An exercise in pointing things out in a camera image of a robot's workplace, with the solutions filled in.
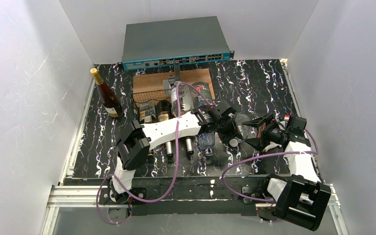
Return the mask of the clear bottle with white cap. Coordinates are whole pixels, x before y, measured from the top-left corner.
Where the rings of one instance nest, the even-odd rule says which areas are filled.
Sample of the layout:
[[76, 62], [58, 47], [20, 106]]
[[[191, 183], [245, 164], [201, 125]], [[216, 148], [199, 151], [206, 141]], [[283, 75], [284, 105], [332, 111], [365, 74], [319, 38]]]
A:
[[239, 137], [235, 137], [231, 139], [228, 143], [230, 147], [237, 147], [239, 146], [242, 142], [244, 142], [245, 139], [248, 138], [249, 131], [250, 131], [250, 126], [244, 125], [244, 122], [251, 121], [251, 118], [248, 115], [245, 114], [237, 114], [235, 117], [235, 122], [238, 126], [239, 132], [242, 136], [243, 139], [240, 139]]

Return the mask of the amber wine bottle gold cap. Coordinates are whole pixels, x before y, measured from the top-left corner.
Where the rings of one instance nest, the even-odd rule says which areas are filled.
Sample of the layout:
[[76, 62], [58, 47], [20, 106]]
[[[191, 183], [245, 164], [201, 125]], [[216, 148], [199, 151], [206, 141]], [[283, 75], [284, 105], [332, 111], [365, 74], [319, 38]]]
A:
[[123, 108], [119, 102], [115, 92], [104, 81], [97, 68], [92, 68], [90, 73], [95, 81], [100, 99], [107, 113], [112, 118], [120, 118], [123, 116]]

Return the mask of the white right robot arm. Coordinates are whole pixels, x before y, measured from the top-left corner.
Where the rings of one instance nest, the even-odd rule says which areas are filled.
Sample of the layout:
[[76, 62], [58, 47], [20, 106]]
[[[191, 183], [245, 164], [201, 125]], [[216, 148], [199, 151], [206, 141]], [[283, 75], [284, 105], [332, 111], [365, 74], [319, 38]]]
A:
[[281, 148], [287, 158], [290, 177], [271, 175], [267, 178], [266, 192], [276, 203], [275, 216], [316, 231], [332, 192], [316, 174], [311, 142], [305, 134], [307, 120], [290, 115], [280, 122], [273, 113], [268, 113], [242, 124], [258, 130], [257, 137], [246, 139], [246, 143], [261, 153]]

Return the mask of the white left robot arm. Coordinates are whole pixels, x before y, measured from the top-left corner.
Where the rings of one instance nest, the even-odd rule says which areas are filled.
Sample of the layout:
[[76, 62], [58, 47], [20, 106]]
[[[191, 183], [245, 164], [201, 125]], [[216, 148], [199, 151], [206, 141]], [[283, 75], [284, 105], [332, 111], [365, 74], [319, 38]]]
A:
[[227, 101], [223, 101], [217, 105], [202, 105], [180, 117], [162, 122], [130, 122], [116, 144], [117, 166], [110, 182], [115, 199], [127, 193], [135, 200], [147, 202], [146, 199], [133, 195], [130, 190], [135, 171], [145, 164], [149, 151], [158, 145], [212, 132], [216, 132], [223, 143], [229, 143], [234, 138], [243, 140], [235, 117], [236, 110]]

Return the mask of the clear bottle with dark label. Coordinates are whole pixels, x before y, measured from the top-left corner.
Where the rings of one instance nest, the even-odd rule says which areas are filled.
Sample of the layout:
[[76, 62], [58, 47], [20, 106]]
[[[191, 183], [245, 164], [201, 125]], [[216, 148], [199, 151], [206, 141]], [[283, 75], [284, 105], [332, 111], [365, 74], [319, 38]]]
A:
[[[196, 91], [200, 92], [209, 102], [213, 102], [210, 86], [207, 82], [195, 82], [192, 84]], [[191, 90], [192, 100], [195, 105], [200, 106], [206, 104], [206, 101], [193, 89]]]

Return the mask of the dark bottle with black cap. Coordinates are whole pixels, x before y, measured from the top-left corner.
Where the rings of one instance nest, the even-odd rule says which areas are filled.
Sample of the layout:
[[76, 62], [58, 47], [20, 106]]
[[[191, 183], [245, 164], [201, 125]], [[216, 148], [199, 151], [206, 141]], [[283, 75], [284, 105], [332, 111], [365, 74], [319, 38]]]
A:
[[192, 139], [191, 138], [186, 138], [185, 139], [185, 144], [186, 144], [186, 148], [187, 148], [187, 153], [189, 155], [193, 155], [194, 154], [194, 148], [193, 148]]

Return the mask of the clear bottle with cork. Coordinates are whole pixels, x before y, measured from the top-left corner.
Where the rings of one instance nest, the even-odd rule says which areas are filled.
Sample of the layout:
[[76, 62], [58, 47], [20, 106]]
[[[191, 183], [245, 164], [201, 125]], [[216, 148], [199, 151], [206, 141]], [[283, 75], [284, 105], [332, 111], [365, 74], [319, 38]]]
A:
[[178, 117], [178, 110], [180, 110], [180, 115], [184, 115], [186, 113], [190, 113], [193, 108], [193, 100], [192, 100], [192, 88], [181, 84], [176, 89], [178, 83], [174, 84], [171, 88], [171, 105], [172, 105], [172, 114], [176, 118]]

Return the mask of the dark green wine bottle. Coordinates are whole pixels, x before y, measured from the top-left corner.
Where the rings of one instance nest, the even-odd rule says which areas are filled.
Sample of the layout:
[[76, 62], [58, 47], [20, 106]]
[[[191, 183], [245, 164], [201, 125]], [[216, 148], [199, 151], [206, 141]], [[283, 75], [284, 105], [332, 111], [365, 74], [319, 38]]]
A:
[[167, 155], [168, 161], [172, 161], [172, 158], [174, 157], [172, 142], [171, 141], [166, 142], [165, 148], [166, 148], [166, 155]]

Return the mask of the white plastic faucet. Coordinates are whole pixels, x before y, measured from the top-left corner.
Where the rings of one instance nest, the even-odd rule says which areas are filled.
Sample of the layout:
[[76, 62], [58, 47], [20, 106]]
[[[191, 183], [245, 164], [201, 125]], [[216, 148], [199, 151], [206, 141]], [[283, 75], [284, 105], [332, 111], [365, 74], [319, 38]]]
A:
[[264, 147], [261, 150], [261, 152], [267, 153], [268, 151], [270, 151], [271, 149], [274, 149], [274, 148], [282, 148], [282, 145], [271, 141], [266, 147]]

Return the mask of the wooden board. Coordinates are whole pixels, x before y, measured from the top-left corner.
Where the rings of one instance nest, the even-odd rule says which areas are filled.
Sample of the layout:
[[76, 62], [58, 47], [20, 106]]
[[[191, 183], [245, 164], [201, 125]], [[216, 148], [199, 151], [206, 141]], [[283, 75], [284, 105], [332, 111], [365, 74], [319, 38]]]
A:
[[[141, 92], [150, 92], [164, 90], [163, 80], [173, 75], [174, 72], [153, 73], [145, 75], [136, 75], [133, 77], [133, 94]], [[215, 93], [211, 81], [209, 69], [183, 70], [180, 72], [181, 81], [193, 84], [195, 82], [207, 82], [210, 86], [212, 98], [215, 99]]]

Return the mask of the grey metal bracket post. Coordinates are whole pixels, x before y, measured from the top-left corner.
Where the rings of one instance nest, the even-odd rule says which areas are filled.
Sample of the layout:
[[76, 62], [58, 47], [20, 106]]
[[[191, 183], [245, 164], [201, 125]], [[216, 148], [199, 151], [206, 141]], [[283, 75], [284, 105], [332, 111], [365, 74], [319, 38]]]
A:
[[169, 75], [168, 78], [163, 80], [163, 88], [164, 90], [171, 90], [172, 87], [181, 81], [180, 77], [180, 65], [173, 65], [174, 67], [174, 74]]

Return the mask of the grey network switch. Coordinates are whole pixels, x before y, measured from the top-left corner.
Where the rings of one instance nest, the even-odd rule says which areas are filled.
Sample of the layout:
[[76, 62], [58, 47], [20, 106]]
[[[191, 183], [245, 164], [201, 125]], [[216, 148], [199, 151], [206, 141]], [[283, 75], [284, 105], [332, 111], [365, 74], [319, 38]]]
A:
[[233, 59], [216, 16], [126, 26], [122, 69], [220, 62]]

